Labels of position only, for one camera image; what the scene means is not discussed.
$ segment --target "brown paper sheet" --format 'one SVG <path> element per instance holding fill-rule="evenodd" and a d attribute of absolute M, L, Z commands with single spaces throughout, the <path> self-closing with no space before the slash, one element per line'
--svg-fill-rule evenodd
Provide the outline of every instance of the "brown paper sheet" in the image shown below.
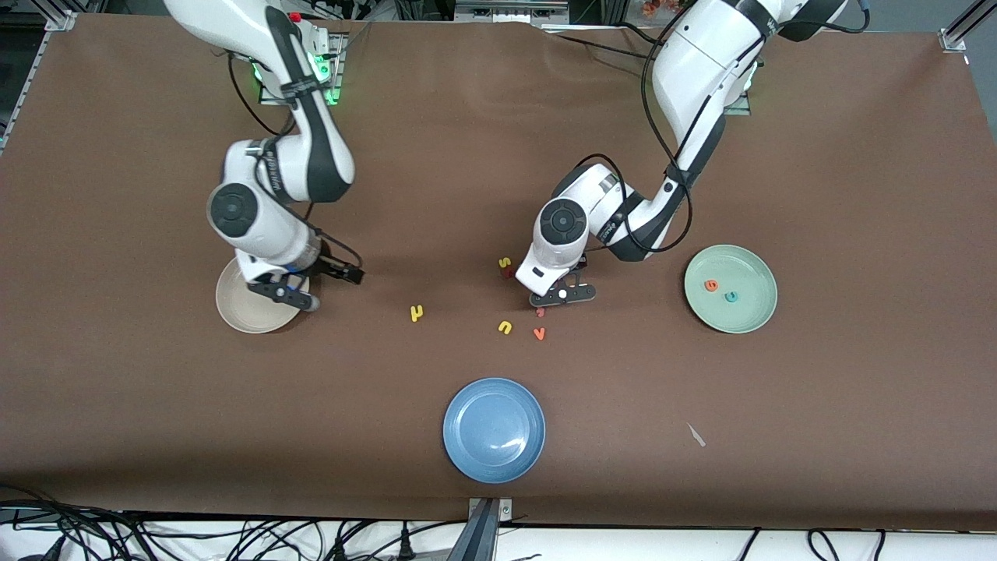
<path fill-rule="evenodd" d="M 213 301 L 231 249 L 205 200 L 264 136 L 224 57 L 168 18 L 81 16 L 0 158 L 0 479 L 128 509 L 445 519 L 502 495 L 532 522 L 993 529 L 997 150 L 969 71 L 929 34 L 773 43 L 688 240 L 594 254 L 599 297 L 538 319 L 498 259 L 556 182 L 592 152 L 661 180 L 639 61 L 518 24 L 372 25 L 333 109 L 357 182 L 313 215 L 368 277 L 260 336 Z M 687 307 L 713 244 L 774 271 L 763 329 Z M 547 419 L 499 487 L 441 437 L 483 376 Z"/>

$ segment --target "black clamp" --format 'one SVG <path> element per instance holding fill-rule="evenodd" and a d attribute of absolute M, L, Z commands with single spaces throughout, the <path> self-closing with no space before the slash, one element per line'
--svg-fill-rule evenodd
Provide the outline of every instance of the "black clamp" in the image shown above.
<path fill-rule="evenodd" d="M 595 298 L 595 286 L 581 281 L 581 270 L 588 267 L 588 258 L 583 254 L 577 265 L 571 269 L 564 277 L 557 280 L 554 286 L 550 287 L 543 296 L 536 294 L 529 295 L 529 303 L 533 307 L 547 307 L 549 305 L 560 305 L 577 301 L 589 301 Z M 568 277 L 573 277 L 573 282 L 568 283 Z"/>
<path fill-rule="evenodd" d="M 276 303 L 286 303 L 304 311 L 314 311 L 318 308 L 318 298 L 300 290 L 304 279 L 299 281 L 297 288 L 292 288 L 287 284 L 290 277 L 291 275 L 281 275 L 277 282 L 261 278 L 257 279 L 257 282 L 248 283 L 247 286 L 250 292 L 266 296 Z"/>
<path fill-rule="evenodd" d="M 359 267 L 342 264 L 333 265 L 331 263 L 325 262 L 326 267 L 323 269 L 323 273 L 332 277 L 333 279 L 339 279 L 340 281 L 346 281 L 350 284 L 359 284 L 364 280 L 364 270 Z"/>

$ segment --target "robotic arm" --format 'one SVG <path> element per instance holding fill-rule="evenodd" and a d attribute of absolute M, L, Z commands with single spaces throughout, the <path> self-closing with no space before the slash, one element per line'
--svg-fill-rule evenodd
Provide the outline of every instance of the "robotic arm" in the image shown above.
<path fill-rule="evenodd" d="M 173 19 L 195 37 L 249 57 L 280 84 L 300 134 L 240 141 L 225 155 L 221 184 L 207 217 L 235 248 L 249 289 L 304 309 L 318 298 L 289 289 L 291 276 L 322 273 L 359 284 L 363 271 L 331 258 L 321 233 L 286 207 L 332 203 L 350 188 L 353 156 L 325 106 L 320 83 L 302 44 L 300 26 L 275 0 L 166 0 Z"/>
<path fill-rule="evenodd" d="M 845 3 L 699 0 L 689 8 L 653 67 L 655 99 L 680 139 L 664 183 L 647 200 L 602 164 L 573 169 L 541 209 L 533 224 L 533 242 L 515 274 L 533 292 L 530 302 L 545 306 L 595 297 L 594 287 L 580 284 L 577 278 L 585 265 L 589 234 L 621 261 L 639 262 L 653 255 L 668 233 L 683 193 L 692 189 L 713 155 L 724 132 L 724 109 L 745 90 L 765 41 L 793 20 L 833 21 Z M 794 25 L 783 35 L 802 41 L 819 27 Z M 576 274 L 575 283 L 564 280 L 568 274 Z"/>

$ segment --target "black cable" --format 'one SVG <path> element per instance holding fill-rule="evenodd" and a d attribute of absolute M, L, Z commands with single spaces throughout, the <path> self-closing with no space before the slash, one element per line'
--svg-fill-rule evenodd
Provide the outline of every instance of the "black cable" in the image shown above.
<path fill-rule="evenodd" d="M 245 96 L 242 95 L 242 90 L 239 89 L 238 82 L 235 81 L 235 69 L 232 67 L 232 60 L 234 58 L 235 58 L 235 55 L 232 54 L 231 52 L 229 52 L 228 53 L 228 78 L 229 78 L 229 80 L 232 81 L 232 88 L 235 89 L 235 94 L 239 96 L 239 101 L 242 102 L 242 107 L 246 108 L 246 111 L 249 112 L 249 115 L 252 115 L 252 118 L 257 123 L 259 123 L 259 126 L 263 127 L 263 129 L 265 129 L 266 132 L 270 133 L 271 135 L 278 136 L 278 137 L 286 136 L 294 128 L 294 118 L 293 118 L 293 115 L 291 115 L 291 116 L 288 117 L 287 123 L 284 125 L 284 129 L 281 132 L 279 132 L 279 133 L 277 131 L 274 131 L 270 127 L 268 127 L 266 125 L 266 123 L 264 123 L 263 120 L 260 119 L 258 115 L 256 115 L 256 112 L 252 110 L 252 107 L 249 106 L 249 102 L 247 102 Z"/>
<path fill-rule="evenodd" d="M 277 526 L 283 524 L 283 521 L 277 520 L 273 522 L 272 526 L 267 528 L 266 525 L 270 523 L 271 522 L 263 522 L 262 524 L 254 528 L 254 530 L 256 531 L 256 535 L 253 536 L 248 541 L 246 541 L 246 538 L 248 538 L 249 536 L 240 537 L 239 541 L 236 542 L 235 546 L 233 546 L 231 551 L 228 552 L 228 555 L 225 557 L 225 561 L 235 561 L 236 559 L 238 559 L 239 555 L 241 555 L 243 552 L 249 549 L 249 546 L 252 545 L 253 542 L 259 540 L 260 538 L 266 535 L 266 530 L 272 530 L 273 528 L 276 528 Z"/>
<path fill-rule="evenodd" d="M 862 26 L 861 27 L 856 27 L 856 28 L 844 27 L 842 25 L 834 24 L 834 23 L 831 23 L 831 22 L 820 22 L 820 21 L 809 21 L 809 20 L 788 20 L 788 21 L 784 21 L 783 23 L 779 24 L 779 29 L 783 29 L 784 27 L 787 27 L 789 25 L 814 25 L 814 26 L 817 26 L 819 28 L 820 27 L 827 27 L 828 29 L 834 29 L 835 31 L 841 31 L 841 33 L 850 33 L 852 35 L 857 35 L 857 34 L 863 32 L 863 31 L 865 31 L 866 29 L 868 29 L 868 27 L 869 27 L 869 21 L 872 19 L 872 17 L 869 15 L 869 11 L 868 11 L 867 8 L 864 9 L 864 10 L 862 10 L 862 16 L 864 18 L 864 21 L 862 22 Z"/>
<path fill-rule="evenodd" d="M 80 547 L 84 548 L 85 554 L 88 552 L 88 546 L 83 538 L 83 531 L 97 536 L 98 538 L 105 541 L 112 550 L 112 553 L 117 553 L 117 557 L 121 557 L 126 561 L 132 559 L 131 554 L 128 549 L 116 541 L 100 524 L 99 520 L 103 518 L 105 521 L 118 520 L 123 522 L 130 529 L 132 528 L 132 521 L 121 516 L 119 514 L 100 509 L 100 508 L 84 508 L 70 504 L 60 503 L 55 500 L 50 500 L 44 498 L 41 494 L 34 491 L 24 489 L 22 487 L 17 487 L 15 485 L 0 483 L 0 487 L 12 489 L 21 493 L 25 493 L 32 497 L 39 497 L 32 500 L 7 500 L 0 501 L 0 507 L 7 508 L 29 508 L 38 509 L 50 512 L 53 515 L 59 516 L 59 522 L 57 527 L 59 531 L 66 536 L 67 539 L 76 543 Z M 63 522 L 69 522 L 70 528 L 67 529 Z M 148 543 L 140 539 L 140 545 L 143 546 L 143 551 L 149 556 L 149 561 L 158 561 L 156 554 L 152 552 L 149 548 Z"/>
<path fill-rule="evenodd" d="M 766 41 L 765 36 L 759 37 L 758 39 L 755 40 L 754 43 L 751 44 L 751 46 L 742 51 L 741 54 L 738 55 L 738 58 L 735 59 L 737 65 L 735 65 L 734 68 L 739 68 L 741 66 L 741 62 L 744 60 L 746 56 L 748 56 L 748 53 L 754 51 L 756 47 L 758 47 L 759 45 L 762 45 L 764 47 L 765 41 Z M 706 110 L 706 106 L 710 104 L 710 100 L 712 99 L 713 99 L 712 94 L 706 96 L 706 99 L 703 100 L 703 104 L 699 106 L 699 111 L 697 111 L 696 116 L 693 117 L 692 123 L 689 125 L 689 130 L 686 131 L 685 138 L 683 138 L 682 142 L 679 144 L 679 149 L 675 151 L 675 158 L 678 158 L 682 154 L 683 149 L 685 149 L 686 142 L 689 140 L 689 137 L 692 136 L 692 132 L 696 129 L 696 124 L 699 123 L 699 118 L 703 116 L 703 111 Z"/>
<path fill-rule="evenodd" d="M 163 553 L 165 553 L 166 556 L 168 556 L 173 561 L 188 561 L 186 559 L 182 559 L 181 557 L 179 557 L 177 555 L 174 555 L 173 552 L 169 551 L 160 542 L 156 541 L 156 538 L 154 538 L 153 535 L 150 534 L 149 532 L 146 533 L 146 537 L 149 538 L 149 542 L 150 543 L 152 543 L 154 546 L 156 546 L 157 548 L 159 548 L 160 551 L 162 551 Z"/>
<path fill-rule="evenodd" d="M 184 534 L 184 533 L 163 533 L 154 532 L 146 527 L 144 523 L 140 524 L 142 526 L 142 531 L 147 536 L 152 536 L 155 538 L 168 538 L 168 539 L 181 539 L 181 540 L 213 540 L 216 538 L 224 538 L 230 536 L 237 536 L 239 534 L 245 533 L 245 530 L 237 530 L 233 532 L 222 532 L 220 534 Z"/>
<path fill-rule="evenodd" d="M 337 261 L 337 262 L 339 262 L 339 263 L 341 263 L 343 265 L 348 265 L 348 266 L 354 267 L 356 269 L 362 269 L 364 267 L 364 258 L 362 258 L 360 256 L 360 254 L 358 254 L 356 251 L 354 251 L 353 248 L 347 246 L 346 244 L 340 242 L 339 240 L 336 240 L 335 238 L 333 238 L 332 236 L 330 236 L 329 234 L 327 234 L 326 232 L 324 232 L 322 229 L 320 229 L 320 228 L 316 227 L 315 225 L 313 225 L 312 223 L 308 222 L 307 220 L 305 220 L 304 217 L 302 217 L 301 215 L 299 215 L 296 212 L 294 212 L 294 209 L 291 209 L 290 207 L 286 207 L 286 206 L 282 205 L 280 203 L 280 201 L 277 200 L 277 196 L 276 195 L 270 193 L 269 189 L 266 189 L 265 187 L 263 187 L 263 183 L 259 180 L 259 164 L 260 164 L 261 161 L 262 161 L 262 157 L 261 156 L 257 156 L 256 157 L 256 164 L 253 166 L 253 179 L 256 181 L 256 186 L 259 187 L 260 190 L 263 191 L 263 193 L 265 193 L 276 204 L 280 205 L 282 209 L 284 209 L 285 211 L 287 211 L 292 217 L 294 217 L 295 219 L 301 221 L 301 223 L 303 223 L 305 226 L 307 226 L 312 231 L 314 231 L 315 234 L 318 235 L 320 238 L 324 239 L 325 241 L 329 242 L 330 244 L 338 246 L 344 252 L 346 252 L 346 253 L 350 254 L 351 256 L 353 256 L 353 258 L 355 260 L 357 260 L 357 262 L 355 264 L 352 264 L 350 262 L 347 262 L 347 261 L 341 260 L 339 258 L 335 258 L 335 257 L 331 257 L 330 256 L 331 259 L 333 259 L 333 260 L 335 260 L 335 261 Z"/>
<path fill-rule="evenodd" d="M 605 154 L 591 154 L 589 156 L 586 156 L 581 162 L 578 162 L 578 164 L 575 165 L 575 168 L 581 166 L 582 164 L 588 162 L 593 158 L 600 158 L 604 160 L 607 164 L 609 164 L 609 167 L 613 169 L 613 173 L 616 174 L 616 179 L 619 180 L 620 183 L 620 194 L 623 197 L 623 204 L 626 205 L 627 194 L 626 194 L 626 189 L 624 188 L 624 186 L 626 186 L 626 181 L 623 179 L 623 172 L 620 171 L 619 166 L 617 166 L 616 163 L 613 162 L 611 158 L 609 158 Z M 630 215 L 628 213 L 623 213 L 623 227 L 626 228 L 626 234 L 630 238 L 630 241 L 633 242 L 633 244 L 637 246 L 637 248 L 639 248 L 642 252 L 647 252 L 650 254 L 663 254 L 681 244 L 682 241 L 685 240 L 686 236 L 689 234 L 689 230 L 692 228 L 692 198 L 689 197 L 689 190 L 686 188 L 684 182 L 679 182 L 679 188 L 682 189 L 682 193 L 685 196 L 686 205 L 688 205 L 688 211 L 686 212 L 686 217 L 687 217 L 686 225 L 685 228 L 682 230 L 682 234 L 680 234 L 679 237 L 676 238 L 674 242 L 672 242 L 667 246 L 664 246 L 662 248 L 648 248 L 643 244 L 641 244 L 640 241 L 637 240 L 637 237 L 633 235 L 633 230 L 630 228 Z"/>
<path fill-rule="evenodd" d="M 748 552 L 751 551 L 752 544 L 755 543 L 755 538 L 762 533 L 762 528 L 755 528 L 755 531 L 751 533 L 751 537 L 748 538 L 748 542 L 745 543 L 744 548 L 741 549 L 741 556 L 738 557 L 738 561 L 745 561 L 748 559 Z"/>
<path fill-rule="evenodd" d="M 32 516 L 30 518 L 21 518 L 21 511 L 15 510 L 13 518 L 11 518 L 10 520 L 0 520 L 0 526 L 3 526 L 4 524 L 10 524 L 14 528 L 14 531 L 17 531 L 24 529 L 24 528 L 18 528 L 17 527 L 18 524 L 27 524 L 29 522 L 34 522 L 35 520 L 42 520 L 44 518 L 51 518 L 51 517 L 52 517 L 51 514 L 44 513 L 44 514 L 36 514 L 35 516 Z"/>
<path fill-rule="evenodd" d="M 882 546 L 886 544 L 886 530 L 876 530 L 879 533 L 879 543 L 875 546 L 875 553 L 872 554 L 872 561 L 879 561 L 879 554 L 882 553 Z"/>
<path fill-rule="evenodd" d="M 595 47 L 597 49 L 605 49 L 607 51 L 612 51 L 614 53 L 620 53 L 622 55 L 628 55 L 631 57 L 636 57 L 638 59 L 644 58 L 645 55 L 640 53 L 635 53 L 633 51 L 627 51 L 625 49 L 617 49 L 616 47 L 610 47 L 608 45 L 600 45 L 599 43 L 592 43 L 591 41 L 585 41 L 584 39 L 575 39 L 574 37 L 567 37 L 566 35 L 556 34 L 557 37 L 565 41 L 571 41 L 572 43 L 581 43 L 582 45 L 588 45 L 589 47 Z"/>
<path fill-rule="evenodd" d="M 430 524 L 428 526 L 423 526 L 422 528 L 417 528 L 415 530 L 412 530 L 411 532 L 409 532 L 409 536 L 414 536 L 414 535 L 416 535 L 416 534 L 418 534 L 420 532 L 425 532 L 427 530 L 432 530 L 434 528 L 439 528 L 440 526 L 447 526 L 449 524 L 464 524 L 464 523 L 467 523 L 467 520 L 449 520 L 447 522 L 436 522 L 434 524 Z M 401 537 L 398 537 L 398 538 L 395 538 L 395 539 L 391 540 L 390 542 L 388 542 L 388 543 L 382 545 L 381 547 L 375 549 L 372 553 L 369 553 L 369 554 L 363 556 L 363 561 L 374 561 L 375 559 L 377 559 L 377 554 L 378 553 L 381 553 L 382 551 L 388 549 L 389 547 L 395 545 L 396 543 L 398 543 L 400 541 L 402 541 Z M 359 561 L 359 558 L 354 558 L 351 561 Z"/>
<path fill-rule="evenodd" d="M 356 526 L 350 528 L 345 534 L 343 534 L 343 544 L 346 544 L 346 542 L 356 537 L 356 535 L 359 534 L 364 528 L 368 528 L 373 525 L 373 520 L 361 520 Z"/>
<path fill-rule="evenodd" d="M 402 543 L 398 546 L 398 555 L 395 556 L 397 561 L 412 561 L 416 558 L 416 552 L 412 549 L 412 540 L 409 539 L 409 523 L 408 521 L 402 522 Z"/>
<path fill-rule="evenodd" d="M 290 548 L 291 550 L 293 550 L 293 551 L 294 551 L 295 553 L 297 553 L 297 554 L 298 554 L 298 558 L 299 558 L 299 559 L 300 559 L 300 558 L 303 558 L 303 557 L 304 557 L 304 554 L 303 554 L 303 553 L 301 553 L 301 549 L 300 549 L 300 548 L 299 548 L 298 546 L 296 546 L 296 545 L 294 545 L 294 544 L 290 543 L 289 541 L 287 541 L 287 538 L 288 538 L 288 537 L 290 537 L 290 536 L 291 536 L 292 534 L 294 534 L 295 532 L 298 532 L 298 531 L 300 531 L 300 530 L 303 530 L 303 529 L 307 528 L 308 526 L 311 526 L 312 524 L 315 524 L 315 523 L 316 523 L 316 522 L 313 522 L 313 521 L 309 521 L 309 522 L 305 522 L 304 524 L 301 524 L 300 526 L 297 526 L 297 527 L 295 527 L 294 529 L 291 529 L 291 530 L 288 530 L 288 531 L 287 531 L 287 532 L 285 532 L 284 534 L 280 534 L 280 535 L 277 535 L 277 533 L 276 533 L 276 532 L 274 532 L 273 530 L 270 530 L 270 533 L 271 533 L 271 534 L 273 534 L 273 536 L 274 536 L 275 538 L 277 538 L 277 539 L 276 539 L 276 540 L 274 540 L 274 542 L 273 542 L 272 544 L 270 544 L 270 545 L 269 545 L 269 546 L 268 546 L 268 547 L 267 547 L 266 549 L 264 549 L 263 551 L 260 551 L 259 553 L 257 553 L 257 554 L 256 554 L 256 555 L 255 555 L 255 556 L 253 557 L 253 561 L 259 561 L 260 559 L 262 559 L 262 558 L 263 558 L 263 556 L 264 556 L 264 555 L 266 555 L 266 554 L 267 554 L 267 553 L 269 553 L 270 551 L 273 551 L 274 549 L 279 549 L 279 548 L 277 547 L 277 544 L 283 544 L 283 545 L 281 545 L 280 547 L 288 547 L 288 548 Z"/>
<path fill-rule="evenodd" d="M 315 561 L 318 561 L 322 558 L 322 552 L 325 551 L 325 536 L 322 535 L 322 526 L 318 520 L 315 521 L 315 533 L 318 534 L 318 556 L 315 557 Z"/>
<path fill-rule="evenodd" d="M 831 544 L 831 539 L 828 538 L 828 535 L 825 534 L 823 530 L 816 530 L 815 529 L 815 530 L 810 530 L 809 532 L 807 532 L 807 545 L 810 546 L 811 552 L 814 553 L 814 556 L 817 557 L 818 559 L 820 559 L 821 561 L 830 561 L 827 557 L 825 557 L 824 555 L 821 555 L 820 553 L 818 553 L 817 547 L 814 545 L 814 536 L 815 535 L 818 535 L 818 536 L 821 536 L 822 538 L 824 538 L 824 543 L 828 545 L 828 549 L 831 551 L 831 557 L 833 557 L 834 561 L 841 561 L 837 557 L 837 551 L 834 550 L 833 544 Z"/>
<path fill-rule="evenodd" d="M 650 43 L 652 45 L 654 44 L 654 37 L 651 37 L 650 35 L 644 33 L 644 30 L 642 30 L 641 28 L 637 27 L 636 25 L 634 25 L 634 24 L 632 24 L 630 22 L 621 21 L 619 23 L 614 23 L 613 26 L 614 27 L 625 27 L 625 28 L 629 29 L 630 31 L 636 33 L 637 35 L 640 35 L 640 38 L 643 39 L 644 41 L 647 41 L 648 43 Z"/>
<path fill-rule="evenodd" d="M 651 45 L 650 50 L 647 51 L 647 57 L 644 59 L 644 67 L 640 72 L 640 101 L 644 106 L 644 117 L 647 118 L 647 123 L 651 127 L 651 132 L 654 133 L 654 138 L 658 139 L 658 144 L 665 151 L 668 156 L 668 161 L 671 162 L 672 166 L 678 169 L 678 162 L 675 161 L 675 155 L 672 154 L 672 150 L 668 148 L 668 144 L 665 142 L 664 137 L 661 136 L 661 131 L 658 130 L 657 123 L 654 122 L 654 116 L 651 114 L 651 106 L 647 101 L 647 72 L 651 68 L 651 60 L 654 58 L 657 50 L 664 44 L 665 35 L 675 26 L 675 23 L 679 21 L 685 13 L 686 10 L 691 8 L 695 4 L 695 0 L 689 4 L 689 6 L 679 10 L 675 16 L 665 25 L 665 28 L 661 30 L 658 34 L 658 38 L 654 40 L 654 44 Z"/>

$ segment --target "power cord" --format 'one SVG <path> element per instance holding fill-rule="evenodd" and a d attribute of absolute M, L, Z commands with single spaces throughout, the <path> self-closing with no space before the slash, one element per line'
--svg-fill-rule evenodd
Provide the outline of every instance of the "power cord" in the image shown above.
<path fill-rule="evenodd" d="M 409 540 L 409 523 L 402 522 L 402 543 L 398 546 L 398 561 L 412 561 L 416 558 L 416 552 L 412 550 L 412 542 Z"/>
<path fill-rule="evenodd" d="M 278 136 L 278 137 L 272 139 L 272 142 L 276 142 L 280 138 L 281 137 Z M 298 221 L 300 221 L 302 224 L 304 224 L 306 227 L 308 227 L 309 229 L 311 229 L 312 231 L 314 231 L 315 234 L 318 235 L 320 238 L 322 238 L 323 240 L 329 242 L 330 244 L 333 244 L 333 245 L 339 247 L 344 252 L 346 252 L 346 253 L 350 254 L 351 256 L 353 256 L 353 259 L 356 260 L 356 263 L 353 264 L 353 263 L 350 263 L 348 261 L 341 260 L 339 258 L 332 258 L 333 260 L 339 262 L 341 265 L 344 265 L 344 266 L 349 266 L 349 267 L 353 267 L 353 268 L 356 268 L 356 269 L 362 269 L 364 267 L 364 258 L 362 258 L 360 256 L 360 254 L 358 254 L 356 251 L 354 251 L 353 248 L 347 246 L 346 244 L 344 244 L 343 242 L 340 242 L 339 240 L 336 240 L 335 238 L 333 238 L 332 236 L 330 236 L 328 233 L 326 233 L 325 231 L 323 231 L 321 228 L 318 228 L 317 226 L 315 226 L 312 223 L 308 222 L 307 219 L 305 219 L 301 215 L 297 214 L 294 211 L 294 209 L 282 205 L 280 203 L 280 201 L 277 200 L 277 197 L 274 194 L 270 193 L 269 189 L 266 189 L 265 187 L 263 187 L 263 183 L 259 179 L 259 168 L 260 168 L 259 165 L 260 165 L 260 162 L 262 161 L 262 159 L 263 159 L 262 156 L 256 156 L 256 163 L 253 165 L 253 179 L 256 181 L 256 187 L 258 187 L 263 193 L 265 193 L 267 195 L 267 197 L 269 197 L 273 202 L 275 202 L 276 204 L 280 205 L 280 207 L 282 209 L 284 209 L 285 211 L 287 211 L 292 217 L 294 217 L 295 219 L 297 219 Z M 306 212 L 306 214 L 308 214 L 308 215 L 311 214 L 311 207 L 312 206 L 313 205 L 309 205 L 309 209 Z"/>
<path fill-rule="evenodd" d="M 886 543 L 886 530 L 876 530 L 876 533 L 879 534 L 879 541 L 876 542 L 875 552 L 872 554 L 872 561 L 879 561 L 879 554 L 882 553 L 882 546 Z M 834 544 L 831 543 L 831 539 L 828 538 L 828 535 L 819 528 L 815 528 L 807 532 L 807 545 L 810 546 L 811 553 L 814 554 L 814 557 L 817 557 L 821 561 L 831 561 L 818 552 L 817 546 L 814 544 L 814 536 L 821 536 L 821 539 L 824 540 L 825 545 L 828 547 L 828 551 L 831 553 L 831 559 L 834 561 L 840 561 L 837 557 L 837 551 L 834 549 Z"/>
<path fill-rule="evenodd" d="M 45 552 L 42 556 L 41 561 L 59 561 L 59 555 L 62 553 L 62 546 L 66 543 L 66 536 L 59 536 L 52 547 Z"/>
<path fill-rule="evenodd" d="M 745 561 L 745 559 L 748 559 L 748 552 L 751 551 L 751 546 L 754 545 L 755 538 L 757 538 L 761 533 L 762 528 L 755 528 L 755 531 L 752 532 L 751 537 L 748 538 L 748 542 L 745 543 L 745 546 L 741 549 L 741 556 L 738 557 L 738 561 Z"/>
<path fill-rule="evenodd" d="M 232 60 L 235 58 L 235 54 L 231 51 L 226 52 L 228 53 L 228 79 L 232 81 L 232 88 L 235 90 L 235 94 L 239 96 L 239 101 L 242 102 L 242 107 L 246 108 L 249 115 L 252 115 L 253 120 L 259 123 L 259 126 L 263 127 L 266 132 L 278 137 L 287 136 L 294 129 L 294 114 L 288 113 L 287 122 L 284 124 L 284 128 L 279 133 L 268 127 L 267 124 L 264 123 L 258 115 L 256 115 L 256 112 L 249 106 L 249 102 L 246 101 L 245 96 L 242 95 L 242 90 L 239 89 L 239 84 L 235 81 L 235 69 L 232 67 Z"/>
<path fill-rule="evenodd" d="M 609 164 L 609 167 L 613 169 L 613 173 L 616 175 L 616 179 L 618 179 L 620 182 L 620 195 L 623 199 L 623 204 L 626 205 L 627 196 L 626 196 L 626 189 L 624 189 L 624 186 L 626 186 L 626 181 L 623 179 L 623 172 L 620 171 L 619 166 L 617 166 L 616 163 L 613 162 L 611 158 L 609 158 L 605 154 L 591 154 L 589 156 L 586 156 L 581 162 L 578 162 L 575 168 L 595 158 L 604 160 L 607 164 Z M 689 197 L 689 191 L 686 189 L 685 185 L 680 183 L 679 186 L 682 188 L 682 191 L 685 194 L 686 205 L 688 207 L 688 210 L 686 211 L 686 225 L 685 228 L 682 229 L 682 234 L 680 234 L 679 237 L 676 238 L 674 242 L 663 248 L 648 248 L 643 244 L 641 244 L 640 241 L 637 240 L 637 237 L 633 235 L 633 230 L 630 228 L 630 215 L 628 213 L 623 213 L 623 227 L 626 229 L 627 237 L 630 238 L 630 241 L 633 242 L 633 244 L 637 246 L 637 248 L 639 248 L 642 252 L 648 252 L 651 254 L 663 254 L 681 244 L 682 241 L 685 240 L 686 236 L 688 236 L 689 230 L 692 228 L 692 199 Z"/>
<path fill-rule="evenodd" d="M 409 532 L 409 535 L 410 536 L 414 536 L 414 535 L 416 535 L 418 533 L 425 532 L 425 531 L 428 531 L 428 530 L 433 530 L 433 529 L 439 528 L 441 526 L 447 526 L 447 525 L 450 525 L 450 524 L 464 524 L 466 522 L 467 522 L 467 520 L 449 520 L 447 522 L 436 522 L 434 524 L 429 524 L 427 526 L 423 526 L 422 528 L 416 528 L 415 530 L 412 530 L 411 532 Z M 381 553 L 382 551 L 388 549 L 389 547 L 395 545 L 396 543 L 398 543 L 400 541 L 402 541 L 401 537 L 399 537 L 397 539 L 394 539 L 394 540 L 391 540 L 390 542 L 388 542 L 388 543 L 382 545 L 381 547 L 375 549 L 372 553 L 369 553 L 367 555 L 361 555 L 361 556 L 355 557 L 354 560 L 356 560 L 356 561 L 374 561 L 374 560 L 377 559 L 377 554 L 378 553 Z"/>
<path fill-rule="evenodd" d="M 640 35 L 640 38 L 643 39 L 644 41 L 647 41 L 648 43 L 650 43 L 652 45 L 654 44 L 654 37 L 651 37 L 650 35 L 644 33 L 644 30 L 642 30 L 641 28 L 637 27 L 636 25 L 634 25 L 634 24 L 632 24 L 630 22 L 621 21 L 621 22 L 614 23 L 613 26 L 614 27 L 625 27 L 626 29 L 629 29 L 630 31 L 636 33 L 637 35 Z"/>
<path fill-rule="evenodd" d="M 339 525 L 339 529 L 336 530 L 336 541 L 333 542 L 332 549 L 329 553 L 325 554 L 322 561 L 348 561 L 346 556 L 346 542 L 350 541 L 354 536 L 360 533 L 364 528 L 374 524 L 371 520 L 361 520 L 356 526 L 350 528 L 345 533 L 343 528 L 346 527 L 346 522 L 344 521 Z"/>
<path fill-rule="evenodd" d="M 789 20 L 789 21 L 785 21 L 785 22 L 779 24 L 779 29 L 783 29 L 784 27 L 787 27 L 787 26 L 790 26 L 790 25 L 813 25 L 813 26 L 817 26 L 818 28 L 826 27 L 828 29 L 834 29 L 835 31 L 841 31 L 841 33 L 850 33 L 852 35 L 857 35 L 857 34 L 863 32 L 863 31 L 865 31 L 866 29 L 868 29 L 868 27 L 869 27 L 869 21 L 872 19 L 871 16 L 869 15 L 869 2 L 868 2 L 868 0 L 858 0 L 858 7 L 859 7 L 859 9 L 861 9 L 861 11 L 862 11 L 862 17 L 864 19 L 864 21 L 862 22 L 862 26 L 861 27 L 855 27 L 855 28 L 844 27 L 844 26 L 841 26 L 841 25 L 838 25 L 838 24 L 834 24 L 834 23 L 830 23 L 830 22 L 826 22 L 826 21 L 820 22 L 820 21 L 808 21 L 808 20 Z"/>
<path fill-rule="evenodd" d="M 599 43 L 593 43 L 591 41 L 585 41 L 584 39 L 576 39 L 574 37 L 567 37 L 565 35 L 561 35 L 560 33 L 556 34 L 556 36 L 560 37 L 561 39 L 563 39 L 565 41 L 571 41 L 572 43 L 581 43 L 582 45 L 588 45 L 589 47 L 595 47 L 597 49 L 604 49 L 606 51 L 612 51 L 614 53 L 620 53 L 622 55 L 628 55 L 628 56 L 635 57 L 635 58 L 638 58 L 638 59 L 644 58 L 644 55 L 642 55 L 640 53 L 635 53 L 633 51 L 627 51 L 625 49 L 617 49 L 616 47 L 610 47 L 609 45 L 602 45 L 602 44 L 599 44 Z"/>

